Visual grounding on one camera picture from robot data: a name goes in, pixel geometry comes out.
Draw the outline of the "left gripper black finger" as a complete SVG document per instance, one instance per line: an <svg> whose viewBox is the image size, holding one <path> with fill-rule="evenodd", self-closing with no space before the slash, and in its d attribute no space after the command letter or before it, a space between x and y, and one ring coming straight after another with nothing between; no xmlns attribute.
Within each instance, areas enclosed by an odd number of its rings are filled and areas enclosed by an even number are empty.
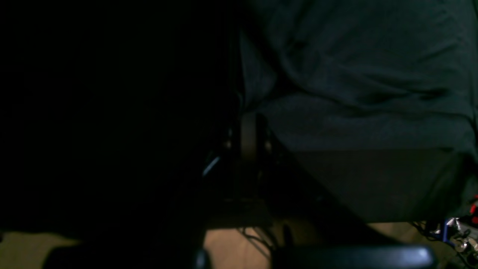
<svg viewBox="0 0 478 269"><path fill-rule="evenodd" d="M256 161L257 158L257 116L244 114L240 120L240 155L244 161Z"/></svg>

